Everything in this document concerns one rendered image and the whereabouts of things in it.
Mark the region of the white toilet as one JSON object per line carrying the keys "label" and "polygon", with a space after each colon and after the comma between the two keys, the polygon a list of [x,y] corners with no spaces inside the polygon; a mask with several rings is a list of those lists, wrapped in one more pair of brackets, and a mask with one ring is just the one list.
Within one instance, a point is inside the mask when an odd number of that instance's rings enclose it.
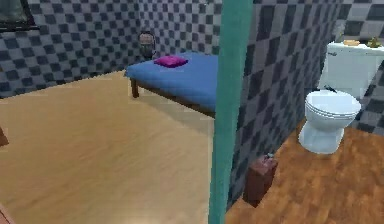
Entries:
{"label": "white toilet", "polygon": [[316,154],[337,151],[383,60],[384,47],[327,45],[318,86],[305,97],[306,122],[298,140],[306,150]]}

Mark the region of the dark round-topped object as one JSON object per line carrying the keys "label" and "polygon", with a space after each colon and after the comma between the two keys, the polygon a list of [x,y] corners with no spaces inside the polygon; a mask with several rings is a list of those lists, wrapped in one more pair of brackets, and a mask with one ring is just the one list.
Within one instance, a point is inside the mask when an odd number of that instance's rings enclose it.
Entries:
{"label": "dark round-topped object", "polygon": [[156,39],[150,31],[142,31],[139,35],[140,53],[145,60],[151,60],[156,54]]}

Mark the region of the brown furniture corner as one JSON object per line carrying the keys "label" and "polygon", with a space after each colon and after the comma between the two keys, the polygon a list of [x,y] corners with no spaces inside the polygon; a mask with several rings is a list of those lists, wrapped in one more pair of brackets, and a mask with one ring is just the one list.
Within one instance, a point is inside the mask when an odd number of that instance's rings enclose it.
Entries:
{"label": "brown furniture corner", "polygon": [[6,135],[4,134],[2,128],[0,127],[0,147],[8,145],[8,144],[9,144],[9,141],[8,141]]}

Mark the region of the green small plant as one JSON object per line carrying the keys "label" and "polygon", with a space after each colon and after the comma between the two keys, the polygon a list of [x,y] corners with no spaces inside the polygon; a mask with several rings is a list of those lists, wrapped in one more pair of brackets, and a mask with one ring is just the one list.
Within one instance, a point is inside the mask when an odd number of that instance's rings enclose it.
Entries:
{"label": "green small plant", "polygon": [[366,44],[369,48],[378,48],[381,47],[382,44],[379,42],[377,37],[372,37]]}

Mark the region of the teal door frame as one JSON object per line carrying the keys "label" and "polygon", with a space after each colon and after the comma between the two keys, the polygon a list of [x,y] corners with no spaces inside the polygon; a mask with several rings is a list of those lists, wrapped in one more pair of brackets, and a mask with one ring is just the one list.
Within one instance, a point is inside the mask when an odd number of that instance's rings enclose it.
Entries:
{"label": "teal door frame", "polygon": [[253,0],[223,0],[208,224],[224,224]]}

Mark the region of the magenta pillow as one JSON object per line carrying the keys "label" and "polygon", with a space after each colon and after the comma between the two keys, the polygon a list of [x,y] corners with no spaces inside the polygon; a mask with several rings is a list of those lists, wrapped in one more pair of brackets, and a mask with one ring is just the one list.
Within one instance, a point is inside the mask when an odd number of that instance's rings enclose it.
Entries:
{"label": "magenta pillow", "polygon": [[155,64],[166,68],[176,68],[185,65],[187,62],[187,59],[174,55],[163,56],[154,61]]}

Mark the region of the dark framed window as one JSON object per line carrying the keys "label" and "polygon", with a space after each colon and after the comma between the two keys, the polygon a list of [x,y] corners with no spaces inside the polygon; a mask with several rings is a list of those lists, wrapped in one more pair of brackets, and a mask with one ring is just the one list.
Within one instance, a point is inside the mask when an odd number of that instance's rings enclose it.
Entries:
{"label": "dark framed window", "polygon": [[0,33],[38,30],[27,0],[0,0]]}

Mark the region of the brown box bin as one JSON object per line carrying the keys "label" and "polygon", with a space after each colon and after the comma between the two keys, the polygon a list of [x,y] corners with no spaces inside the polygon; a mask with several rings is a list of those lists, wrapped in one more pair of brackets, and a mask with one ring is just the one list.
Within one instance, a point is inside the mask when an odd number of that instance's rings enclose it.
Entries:
{"label": "brown box bin", "polygon": [[272,185],[278,162],[273,154],[256,159],[248,169],[243,200],[257,207]]}

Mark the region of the blue bed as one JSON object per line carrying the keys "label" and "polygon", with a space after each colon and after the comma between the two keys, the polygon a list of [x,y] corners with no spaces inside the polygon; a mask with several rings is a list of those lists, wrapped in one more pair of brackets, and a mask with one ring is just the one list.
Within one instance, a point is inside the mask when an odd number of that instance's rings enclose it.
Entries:
{"label": "blue bed", "polygon": [[218,56],[196,52],[177,56],[187,63],[167,68],[149,60],[128,66],[125,76],[131,82],[132,96],[138,98],[141,87],[214,118]]}

